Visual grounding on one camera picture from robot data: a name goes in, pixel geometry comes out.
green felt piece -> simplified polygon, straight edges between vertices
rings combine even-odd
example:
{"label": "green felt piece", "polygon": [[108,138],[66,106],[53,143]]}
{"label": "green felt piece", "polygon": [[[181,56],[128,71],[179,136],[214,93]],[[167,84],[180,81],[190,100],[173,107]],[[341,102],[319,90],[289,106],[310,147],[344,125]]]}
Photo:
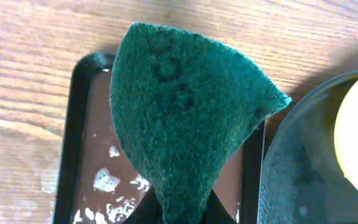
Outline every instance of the green felt piece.
{"label": "green felt piece", "polygon": [[291,102],[237,50],[143,23],[121,42],[110,100],[119,142],[155,187],[169,224],[199,223],[224,163]]}

